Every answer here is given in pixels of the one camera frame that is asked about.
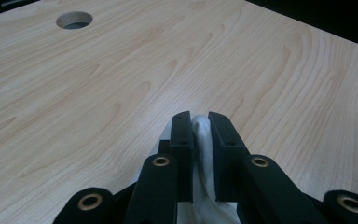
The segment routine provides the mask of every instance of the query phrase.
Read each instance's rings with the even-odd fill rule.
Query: wooden table
[[[93,21],[58,27],[70,11]],[[241,0],[45,0],[0,15],[0,223],[123,189],[186,110],[319,200],[358,193],[357,44]]]

